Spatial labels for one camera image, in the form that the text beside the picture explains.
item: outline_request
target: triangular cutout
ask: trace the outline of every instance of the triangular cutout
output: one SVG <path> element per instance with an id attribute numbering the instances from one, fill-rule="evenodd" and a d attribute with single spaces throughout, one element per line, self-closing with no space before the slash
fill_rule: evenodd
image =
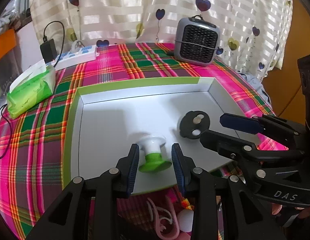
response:
<path id="1" fill-rule="evenodd" d="M 293 173 L 292 175 L 286 177 L 285 180 L 288 180 L 288 181 L 291 181 L 291 182 L 297 182 L 297 183 L 301 183 L 302 182 L 300 173 L 298 171 Z"/>
<path id="2" fill-rule="evenodd" d="M 66 219 L 72 201 L 73 194 L 68 193 L 64 199 L 58 204 L 52 214 L 49 216 L 48 220 L 52 223 L 64 226 L 66 224 Z"/>
<path id="3" fill-rule="evenodd" d="M 245 192 L 240 192 L 245 222 L 249 225 L 263 220 L 263 216 Z"/>

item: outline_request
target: white power strip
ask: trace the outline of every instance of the white power strip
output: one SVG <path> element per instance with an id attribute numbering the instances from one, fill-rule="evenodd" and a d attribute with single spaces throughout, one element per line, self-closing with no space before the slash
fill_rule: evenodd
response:
<path id="1" fill-rule="evenodd" d="M 96 45 L 87 46 L 81 48 L 79 52 L 70 53 L 65 52 L 61 55 L 59 62 L 57 63 L 55 70 L 60 70 L 64 68 L 68 68 L 77 64 L 81 64 L 84 62 L 95 60 L 97 57 Z M 46 65 L 55 65 L 58 60 L 59 55 L 52 62 L 47 63 Z"/>

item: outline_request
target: heater grille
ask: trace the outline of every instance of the heater grille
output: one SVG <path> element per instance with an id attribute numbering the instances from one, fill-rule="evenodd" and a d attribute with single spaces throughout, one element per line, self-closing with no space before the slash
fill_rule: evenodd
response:
<path id="1" fill-rule="evenodd" d="M 203 45 L 209 48 L 215 48 L 218 35 L 215 31 L 204 29 L 195 25 L 187 25 L 184 28 L 182 41 Z M 182 43 L 180 55 L 189 60 L 208 63 L 214 55 L 213 49 L 202 46 Z"/>

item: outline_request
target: green base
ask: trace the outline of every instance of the green base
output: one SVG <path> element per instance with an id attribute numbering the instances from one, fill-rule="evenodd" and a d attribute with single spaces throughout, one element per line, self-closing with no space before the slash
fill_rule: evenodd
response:
<path id="1" fill-rule="evenodd" d="M 138 170 L 144 173 L 156 173 L 164 171 L 172 166 L 169 161 L 164 161 L 160 153 L 150 153 L 145 156 L 146 163 L 139 166 Z"/>

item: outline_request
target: brown wall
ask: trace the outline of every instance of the brown wall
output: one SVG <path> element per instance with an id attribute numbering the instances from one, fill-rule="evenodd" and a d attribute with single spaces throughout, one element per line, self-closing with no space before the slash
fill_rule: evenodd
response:
<path id="1" fill-rule="evenodd" d="M 297 59 L 310 54 L 310 16 L 300 0 L 293 0 L 293 16 L 285 46 L 282 70 L 275 68 L 264 78 L 263 85 L 272 100 L 277 116 L 305 123 L 305 98 Z"/>

